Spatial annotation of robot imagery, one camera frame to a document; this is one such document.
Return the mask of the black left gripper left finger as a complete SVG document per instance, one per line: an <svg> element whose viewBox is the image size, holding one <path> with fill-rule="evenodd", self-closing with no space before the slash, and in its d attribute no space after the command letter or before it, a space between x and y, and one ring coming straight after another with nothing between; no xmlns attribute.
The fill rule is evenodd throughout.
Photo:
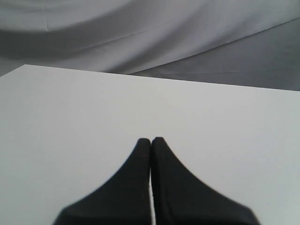
<svg viewBox="0 0 300 225"><path fill-rule="evenodd" d="M149 139L137 141L122 167L100 188L65 207L56 225L150 225Z"/></svg>

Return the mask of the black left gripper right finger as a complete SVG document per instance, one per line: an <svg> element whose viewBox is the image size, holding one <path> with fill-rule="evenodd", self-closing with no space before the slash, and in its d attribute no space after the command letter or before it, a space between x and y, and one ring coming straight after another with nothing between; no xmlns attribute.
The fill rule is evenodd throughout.
<svg viewBox="0 0 300 225"><path fill-rule="evenodd" d="M252 210L195 177L164 138L151 144L151 184L158 225L258 225Z"/></svg>

